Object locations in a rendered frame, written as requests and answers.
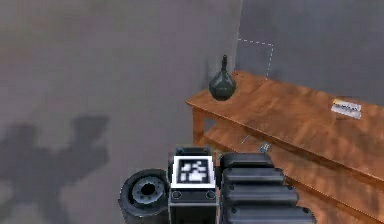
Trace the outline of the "dark green round vase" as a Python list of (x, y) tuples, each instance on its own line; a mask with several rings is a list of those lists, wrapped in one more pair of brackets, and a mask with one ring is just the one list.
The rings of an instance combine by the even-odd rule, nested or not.
[(209, 82), (209, 92), (217, 101), (226, 101), (235, 93), (237, 84), (227, 70), (228, 57), (222, 57), (220, 71)]

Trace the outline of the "white flat box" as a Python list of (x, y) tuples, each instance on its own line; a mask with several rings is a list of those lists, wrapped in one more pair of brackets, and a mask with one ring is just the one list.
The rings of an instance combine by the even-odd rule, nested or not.
[(347, 102), (340, 99), (334, 99), (332, 102), (331, 110), (333, 112), (349, 116), (355, 119), (360, 119), (362, 106), (360, 104)]

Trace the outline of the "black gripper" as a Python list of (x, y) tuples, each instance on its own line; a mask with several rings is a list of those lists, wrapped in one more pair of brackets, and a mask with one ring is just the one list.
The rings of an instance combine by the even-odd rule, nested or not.
[(125, 224), (168, 224), (166, 171), (145, 169), (130, 176), (118, 198)]

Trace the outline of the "brown wooden shelf table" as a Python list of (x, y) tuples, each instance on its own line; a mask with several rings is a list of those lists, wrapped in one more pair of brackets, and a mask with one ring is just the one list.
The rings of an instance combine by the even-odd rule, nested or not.
[(208, 91), (188, 99), (195, 143), (254, 152), (267, 142), (318, 224), (384, 224), (384, 106), (362, 103), (355, 119), (331, 110), (335, 95), (244, 71), (233, 78), (227, 101)]

